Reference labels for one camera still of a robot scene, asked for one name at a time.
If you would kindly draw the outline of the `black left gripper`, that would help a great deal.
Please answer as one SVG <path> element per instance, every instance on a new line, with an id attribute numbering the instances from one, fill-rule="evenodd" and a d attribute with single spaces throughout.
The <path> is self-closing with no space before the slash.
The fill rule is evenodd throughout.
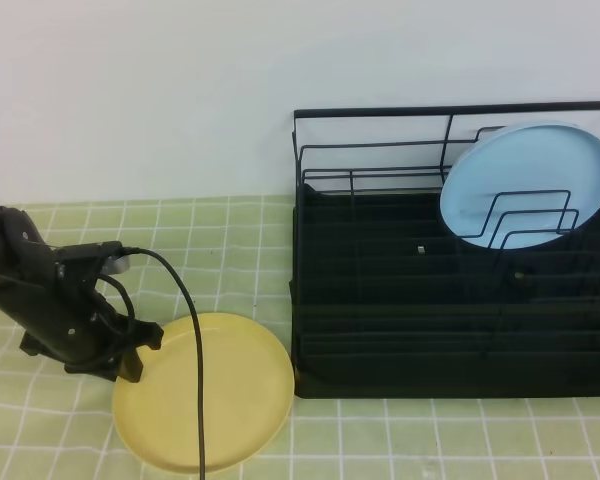
<path id="1" fill-rule="evenodd" d="M 135 320 L 130 333 L 130 314 L 119 313 L 96 290 L 100 280 L 118 289 L 130 306 L 129 295 L 111 276 L 65 275 L 53 249 L 23 255 L 0 251 L 0 311 L 24 328 L 25 353 L 57 360 L 69 373 L 138 383 L 143 363 L 130 344 L 159 350 L 163 329 Z"/>

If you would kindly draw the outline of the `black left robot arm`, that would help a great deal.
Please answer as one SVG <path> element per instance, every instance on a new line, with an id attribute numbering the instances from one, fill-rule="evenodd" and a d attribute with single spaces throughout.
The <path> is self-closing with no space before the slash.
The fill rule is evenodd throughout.
<path id="1" fill-rule="evenodd" d="M 31 217 L 0 206 L 0 311 L 20 325 L 20 348 L 68 373 L 140 381 L 141 346 L 157 350 L 162 328 L 137 319 L 116 280 L 128 266 L 118 241 L 52 247 Z"/>

